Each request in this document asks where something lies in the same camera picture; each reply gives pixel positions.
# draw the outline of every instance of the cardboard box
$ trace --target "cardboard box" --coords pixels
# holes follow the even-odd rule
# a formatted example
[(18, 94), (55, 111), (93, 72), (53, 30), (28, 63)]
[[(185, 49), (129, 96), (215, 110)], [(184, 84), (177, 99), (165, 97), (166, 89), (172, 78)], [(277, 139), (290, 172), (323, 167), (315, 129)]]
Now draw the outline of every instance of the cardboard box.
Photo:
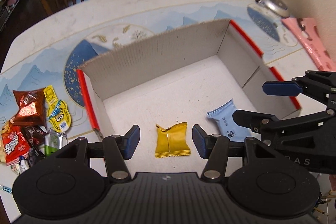
[[(124, 135), (140, 126), (140, 142), (130, 172), (192, 172), (201, 174), (205, 162), (192, 142), (199, 124), (218, 133), (206, 118), (233, 98), (239, 109), (272, 113), (278, 118), (298, 114), (298, 102), (266, 96), (265, 81), (281, 80), (261, 59), (256, 44), (234, 22), (203, 22), (167, 31), (100, 55), (78, 70), (93, 129), (101, 137)], [(190, 156), (156, 159), (155, 124), (168, 128), (187, 122)]]

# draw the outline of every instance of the silver screw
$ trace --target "silver screw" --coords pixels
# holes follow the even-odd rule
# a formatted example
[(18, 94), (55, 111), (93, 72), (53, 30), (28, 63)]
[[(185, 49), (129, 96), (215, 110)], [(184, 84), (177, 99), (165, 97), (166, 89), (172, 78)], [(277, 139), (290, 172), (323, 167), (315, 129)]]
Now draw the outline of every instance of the silver screw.
[(329, 115), (334, 115), (334, 114), (335, 114), (335, 111), (333, 111), (332, 109), (328, 109), (328, 110), (327, 110), (327, 114), (329, 114)]
[(272, 144), (271, 140), (263, 140), (263, 143), (267, 146), (270, 146)]
[(128, 177), (128, 173), (125, 171), (115, 171), (112, 173), (112, 178), (114, 179), (125, 179)]
[(218, 179), (221, 176), (221, 173), (216, 170), (207, 170), (204, 172), (204, 176), (208, 179)]

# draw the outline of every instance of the blue gripper pad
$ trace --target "blue gripper pad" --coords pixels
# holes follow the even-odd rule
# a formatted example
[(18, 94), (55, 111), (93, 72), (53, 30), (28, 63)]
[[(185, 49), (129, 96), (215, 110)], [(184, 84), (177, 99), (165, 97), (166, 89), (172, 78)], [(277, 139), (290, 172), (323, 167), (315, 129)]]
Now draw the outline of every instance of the blue gripper pad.
[(302, 87), (292, 81), (265, 82), (262, 89), (267, 95), (295, 97), (302, 93)]
[(140, 127), (137, 125), (132, 126), (132, 128), (125, 134), (123, 138), (124, 150), (124, 160), (129, 160), (132, 158), (135, 149), (140, 141)]
[(198, 125), (193, 126), (192, 137), (194, 145), (202, 159), (208, 159), (211, 151), (207, 149), (207, 139), (210, 138), (208, 134)]

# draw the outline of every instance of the pile of snacks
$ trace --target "pile of snacks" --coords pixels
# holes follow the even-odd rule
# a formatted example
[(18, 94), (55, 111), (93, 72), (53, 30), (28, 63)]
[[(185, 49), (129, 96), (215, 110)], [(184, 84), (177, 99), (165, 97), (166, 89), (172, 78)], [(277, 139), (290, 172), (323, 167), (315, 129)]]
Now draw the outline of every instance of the pile of snacks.
[[(62, 138), (66, 138), (64, 131), (69, 128), (71, 118), (66, 103), (57, 99), (52, 86), (31, 91), (13, 90), (13, 93), (19, 110), (1, 130), (0, 162), (19, 175), (62, 147)], [(44, 107), (46, 97), (48, 111)], [(63, 129), (66, 129), (56, 126), (55, 130), (60, 132), (51, 128), (43, 131), (40, 126), (46, 128), (46, 112), (52, 125), (56, 124), (53, 120), (58, 119), (57, 125), (65, 124)]]

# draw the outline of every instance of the white table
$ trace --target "white table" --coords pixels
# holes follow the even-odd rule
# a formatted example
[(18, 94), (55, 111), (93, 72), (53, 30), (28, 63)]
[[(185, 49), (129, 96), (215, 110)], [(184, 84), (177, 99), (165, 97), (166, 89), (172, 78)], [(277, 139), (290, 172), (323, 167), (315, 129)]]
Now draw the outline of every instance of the white table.
[[(122, 23), (125, 24), (127, 22), (125, 18), (130, 15), (135, 15), (134, 17), (136, 17), (138, 13), (146, 14), (147, 18), (142, 19), (145, 25), (151, 20), (151, 13), (155, 14), (155, 11), (163, 8), (174, 7), (172, 10), (175, 11), (190, 4), (197, 6), (201, 3), (206, 6), (212, 2), (225, 3), (226, 1), (232, 1), (233, 3), (237, 1), (254, 2), (254, 0), (88, 0), (82, 2), (42, 20), (20, 34), (9, 49), (1, 72), (2, 78), (8, 79), (9, 75), (18, 73), (20, 70), (17, 64), (19, 60), (23, 62), (29, 60), (42, 50), (48, 50), (51, 46), (56, 47), (55, 45), (58, 45), (61, 41), (75, 39), (80, 42), (88, 34), (92, 33), (89, 30), (106, 27), (110, 22), (114, 22), (116, 26)], [(255, 37), (255, 39), (262, 40), (265, 39), (265, 36)], [(276, 66), (285, 80), (290, 80), (295, 76), (302, 76), (306, 70), (316, 70), (308, 54), (300, 47), (286, 57), (271, 61), (268, 66)], [(325, 106), (305, 96), (299, 96), (298, 100), (302, 106), (301, 114), (303, 115), (325, 110)], [(70, 134), (70, 138), (76, 138), (81, 133), (83, 131), (73, 131)], [(85, 137), (88, 138), (89, 142), (97, 141), (94, 133), (86, 134)], [(105, 172), (101, 161), (92, 161), (92, 166), (101, 174)], [(226, 175), (230, 175), (239, 167), (240, 161), (233, 161), (232, 166), (227, 169)], [(9, 167), (0, 165), (1, 183), (11, 186), (15, 178), (16, 175)], [(13, 198), (4, 192), (0, 192), (0, 195), (8, 216), (13, 221), (20, 215)]]

